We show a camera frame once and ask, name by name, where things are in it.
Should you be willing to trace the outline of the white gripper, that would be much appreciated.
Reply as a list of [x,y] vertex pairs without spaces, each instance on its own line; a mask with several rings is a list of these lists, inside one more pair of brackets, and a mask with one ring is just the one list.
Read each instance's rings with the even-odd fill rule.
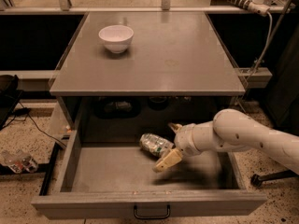
[[192,130],[195,125],[181,125],[178,123],[168,123],[168,127],[176,134],[174,143],[176,148],[168,149],[163,156],[156,161],[153,171],[164,172],[182,161],[183,156],[196,156],[200,151],[196,148],[192,139]]

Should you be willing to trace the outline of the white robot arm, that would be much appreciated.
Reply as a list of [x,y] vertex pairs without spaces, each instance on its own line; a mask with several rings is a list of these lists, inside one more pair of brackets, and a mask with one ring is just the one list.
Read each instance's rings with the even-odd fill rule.
[[167,150],[156,162],[155,172],[167,170],[186,156],[209,150],[240,152],[255,148],[299,174],[299,137],[270,129],[240,111],[223,109],[209,122],[169,126],[176,134],[175,148]]

